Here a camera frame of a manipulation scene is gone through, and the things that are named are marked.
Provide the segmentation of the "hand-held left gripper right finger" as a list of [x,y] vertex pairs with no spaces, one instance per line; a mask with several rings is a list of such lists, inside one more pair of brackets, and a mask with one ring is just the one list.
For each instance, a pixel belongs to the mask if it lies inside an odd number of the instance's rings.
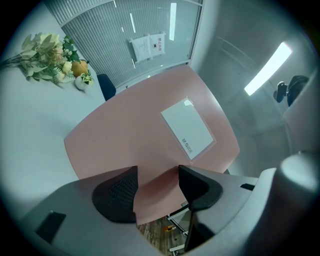
[[178,184],[191,211],[186,253],[246,253],[276,169],[258,178],[179,165]]

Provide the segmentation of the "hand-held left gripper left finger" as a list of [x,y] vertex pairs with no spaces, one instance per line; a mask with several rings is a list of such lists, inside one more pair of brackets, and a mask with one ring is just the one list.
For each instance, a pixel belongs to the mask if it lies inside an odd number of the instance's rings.
[[46,256],[158,256],[137,228],[138,168],[129,166],[65,184],[21,220]]

